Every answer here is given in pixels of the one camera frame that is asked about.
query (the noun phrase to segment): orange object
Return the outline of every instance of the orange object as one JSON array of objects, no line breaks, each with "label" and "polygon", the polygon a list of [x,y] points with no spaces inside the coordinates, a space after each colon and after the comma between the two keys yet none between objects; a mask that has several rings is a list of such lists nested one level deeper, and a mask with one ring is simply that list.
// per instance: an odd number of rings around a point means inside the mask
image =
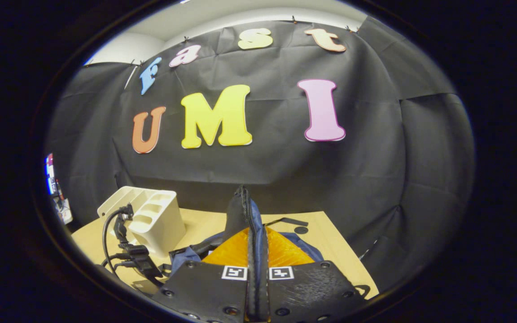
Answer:
[{"label": "orange object", "polygon": [[[268,266],[296,266],[314,262],[299,247],[270,228],[267,229]],[[222,266],[248,266],[248,227],[223,242],[203,262]]]}]

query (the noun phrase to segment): black cable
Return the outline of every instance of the black cable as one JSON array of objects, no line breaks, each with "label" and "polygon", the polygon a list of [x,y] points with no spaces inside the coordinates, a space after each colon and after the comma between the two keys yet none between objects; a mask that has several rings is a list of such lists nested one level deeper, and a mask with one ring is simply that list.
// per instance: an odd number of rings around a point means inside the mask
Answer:
[{"label": "black cable", "polygon": [[[121,256],[120,253],[116,253],[114,255],[110,255],[109,256],[109,260],[113,260],[113,259],[120,259],[119,257]],[[101,262],[101,266],[106,266],[107,265],[107,259],[103,260],[103,262]]]},{"label": "black cable", "polygon": [[117,211],[111,213],[109,217],[107,217],[107,219],[105,220],[105,225],[103,225],[103,252],[105,253],[105,259],[107,260],[107,263],[111,268],[111,271],[117,278],[119,278],[119,276],[117,276],[115,268],[113,268],[113,264],[111,263],[111,259],[109,259],[109,252],[107,252],[107,228],[109,227],[109,223],[111,222],[111,220],[122,212],[123,211],[121,209],[118,209]]}]

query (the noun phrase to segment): screw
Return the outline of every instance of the screw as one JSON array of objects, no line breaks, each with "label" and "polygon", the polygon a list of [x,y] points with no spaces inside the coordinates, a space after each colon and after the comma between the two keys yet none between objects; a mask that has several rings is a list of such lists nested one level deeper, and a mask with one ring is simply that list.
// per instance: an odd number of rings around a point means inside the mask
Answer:
[{"label": "screw", "polygon": [[289,313],[291,313],[291,311],[289,309],[285,309],[284,307],[277,309],[275,311],[275,314],[279,316],[289,315]]},{"label": "screw", "polygon": [[237,315],[238,314],[238,308],[236,307],[225,307],[224,308],[224,312],[227,313],[228,315]]}]

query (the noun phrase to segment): wooden table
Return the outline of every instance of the wooden table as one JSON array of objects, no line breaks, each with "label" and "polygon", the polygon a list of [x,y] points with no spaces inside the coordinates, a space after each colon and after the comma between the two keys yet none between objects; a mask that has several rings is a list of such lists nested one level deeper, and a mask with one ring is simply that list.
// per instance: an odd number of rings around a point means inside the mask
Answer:
[{"label": "wooden table", "polygon": [[[197,244],[215,233],[224,231],[224,225],[226,223],[225,213],[189,209],[180,209],[180,213],[185,223],[187,233],[177,244],[175,249]],[[299,237],[306,241],[306,243],[318,248],[325,260],[334,262],[353,285],[364,284],[370,286],[371,290],[366,296],[367,299],[379,293],[374,281],[360,262],[358,256],[352,251],[348,243],[324,212],[262,214],[261,217],[263,223],[268,223],[280,219],[281,217],[308,222],[308,232],[299,235]],[[77,243],[83,253],[96,264],[100,264],[105,259],[101,241],[103,221],[102,218],[98,218],[72,234],[75,243]],[[269,227],[279,232],[293,232],[296,225],[279,222],[269,225]],[[118,241],[115,236],[107,234],[107,248],[110,255],[121,252],[121,249],[119,249],[117,245]],[[151,258],[158,266],[163,263],[171,263],[168,256],[165,258],[157,258],[151,255]],[[117,268],[117,274],[126,284],[144,292],[154,294],[157,291],[157,288],[151,282],[138,274],[133,268],[119,266],[119,268]]]}]

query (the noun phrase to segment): strap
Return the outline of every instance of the strap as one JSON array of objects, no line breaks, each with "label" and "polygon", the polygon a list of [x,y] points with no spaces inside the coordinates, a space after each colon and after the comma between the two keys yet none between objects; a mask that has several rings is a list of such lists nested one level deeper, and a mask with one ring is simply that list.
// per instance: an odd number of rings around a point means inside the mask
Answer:
[{"label": "strap", "polygon": [[297,219],[291,219],[291,218],[280,218],[280,219],[275,219],[275,221],[272,221],[272,222],[269,222],[269,223],[265,223],[263,224],[265,227],[268,227],[269,225],[271,224],[275,224],[277,222],[284,222],[284,223],[290,223],[290,224],[296,224],[296,225],[300,225],[302,227],[307,227],[308,226],[308,222],[304,222],[304,221],[299,221]]},{"label": "strap", "polygon": [[262,225],[259,208],[251,200],[248,190],[240,186],[237,193],[240,194],[235,194],[233,198],[240,201],[245,222],[250,227],[246,316],[251,322],[266,322],[269,319],[267,230]]},{"label": "strap", "polygon": [[370,292],[370,286],[368,285],[356,285],[355,289],[360,288],[361,290],[364,290],[364,294],[361,295],[362,298],[365,298],[366,295]]}]

